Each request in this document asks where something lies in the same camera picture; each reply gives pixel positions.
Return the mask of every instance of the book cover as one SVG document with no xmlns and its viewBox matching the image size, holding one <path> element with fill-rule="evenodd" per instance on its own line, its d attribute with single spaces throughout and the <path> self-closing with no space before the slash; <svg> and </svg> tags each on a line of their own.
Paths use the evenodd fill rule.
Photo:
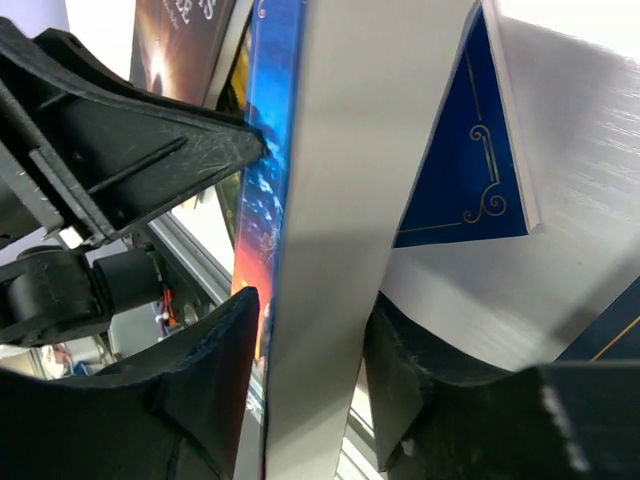
<svg viewBox="0 0 640 480">
<path fill-rule="evenodd" d="M 256 358 L 265 369 L 272 320 L 277 315 L 272 298 L 287 196 L 305 3 L 259 0 L 251 22 L 245 119 L 260 129 L 270 153 L 243 172 L 231 288 L 232 292 L 247 285 L 258 289 L 261 311 Z"/>
<path fill-rule="evenodd" d="M 538 223 L 489 8 L 472 17 L 396 247 L 526 235 Z"/>
<path fill-rule="evenodd" d="M 634 281 L 557 360 L 640 358 L 640 278 Z"/>
<path fill-rule="evenodd" d="M 235 0 L 138 0 L 131 82 L 202 105 Z"/>
</svg>

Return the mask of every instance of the dark blue book cover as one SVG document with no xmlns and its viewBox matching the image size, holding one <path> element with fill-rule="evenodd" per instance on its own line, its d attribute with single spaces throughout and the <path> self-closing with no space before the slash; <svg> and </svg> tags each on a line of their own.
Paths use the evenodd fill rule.
<svg viewBox="0 0 640 480">
<path fill-rule="evenodd" d="M 535 220 L 525 213 L 519 183 L 529 178 L 514 164 L 486 13 L 471 20 L 396 247 L 526 235 L 537 223 L 534 202 Z"/>
<path fill-rule="evenodd" d="M 640 278 L 631 284 L 557 360 L 640 358 Z"/>
</svg>

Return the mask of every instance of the blue book cover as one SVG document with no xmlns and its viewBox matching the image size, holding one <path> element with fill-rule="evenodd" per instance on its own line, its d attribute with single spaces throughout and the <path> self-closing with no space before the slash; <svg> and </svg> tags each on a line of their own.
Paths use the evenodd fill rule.
<svg viewBox="0 0 640 480">
<path fill-rule="evenodd" d="M 287 203 L 305 12 L 306 0 L 256 0 L 251 22 L 245 119 L 262 132 L 269 154 L 243 172 L 231 288 L 235 293 L 251 285 L 260 296 L 256 357 L 264 384 L 261 478 L 269 430 L 268 344 L 277 322 L 272 298 Z"/>
<path fill-rule="evenodd" d="M 489 3 L 471 17 L 396 247 L 526 235 L 538 223 L 520 152 L 515 161 L 517 122 L 513 108 L 506 113 L 512 97 Z"/>
<path fill-rule="evenodd" d="M 640 358 L 640 278 L 631 284 L 557 360 Z"/>
</svg>

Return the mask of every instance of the cover illustration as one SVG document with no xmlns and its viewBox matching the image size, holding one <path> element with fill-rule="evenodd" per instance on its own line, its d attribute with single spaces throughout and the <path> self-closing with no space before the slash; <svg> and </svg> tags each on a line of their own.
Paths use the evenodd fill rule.
<svg viewBox="0 0 640 480">
<path fill-rule="evenodd" d="M 526 235 L 521 201 L 487 26 L 478 9 L 395 246 Z"/>
<path fill-rule="evenodd" d="M 245 119 L 260 129 L 270 154 L 243 172 L 232 291 L 247 285 L 258 289 L 261 339 L 256 357 L 263 364 L 273 319 L 277 318 L 272 299 L 288 187 L 305 1 L 256 1 L 251 22 Z"/>
</svg>

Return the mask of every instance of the white surface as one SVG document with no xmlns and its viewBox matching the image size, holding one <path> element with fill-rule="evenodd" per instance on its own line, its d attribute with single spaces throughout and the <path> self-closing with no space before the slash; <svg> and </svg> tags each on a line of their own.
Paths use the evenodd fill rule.
<svg viewBox="0 0 640 480">
<path fill-rule="evenodd" d="M 66 0 L 69 30 L 93 55 L 128 80 L 136 0 Z"/>
<path fill-rule="evenodd" d="M 307 3 L 270 351 L 268 479 L 333 477 L 364 327 L 472 4 Z"/>
<path fill-rule="evenodd" d="M 84 363 L 100 363 L 104 351 L 93 340 L 93 337 L 78 338 L 64 343 L 64 348 L 71 357 L 71 362 L 76 365 Z"/>
<path fill-rule="evenodd" d="M 233 274 L 233 245 L 224 222 L 215 187 L 207 189 L 195 209 L 174 208 L 171 213 L 213 254 L 220 265 Z"/>
<path fill-rule="evenodd" d="M 637 5 L 498 2 L 541 225 L 395 250 L 383 284 L 478 358 L 510 369 L 554 359 L 640 275 Z"/>
<path fill-rule="evenodd" d="M 67 248 L 76 248 L 82 245 L 82 237 L 78 234 L 78 231 L 73 228 L 65 228 L 60 231 L 60 238 L 67 246 Z"/>
<path fill-rule="evenodd" d="M 53 345 L 45 345 L 40 348 L 40 363 L 42 365 L 42 369 L 44 370 L 45 377 L 47 379 L 57 379 L 62 378 L 66 369 L 67 363 L 58 363 L 56 359 L 56 351 L 53 348 Z"/>
<path fill-rule="evenodd" d="M 0 359 L 15 357 L 16 355 L 21 355 L 23 353 L 27 353 L 28 351 L 29 351 L 28 348 L 14 347 L 13 345 L 0 344 Z"/>
<path fill-rule="evenodd" d="M 27 37 L 35 37 L 47 28 L 69 28 L 64 0 L 2 0 L 0 15 Z"/>
</svg>

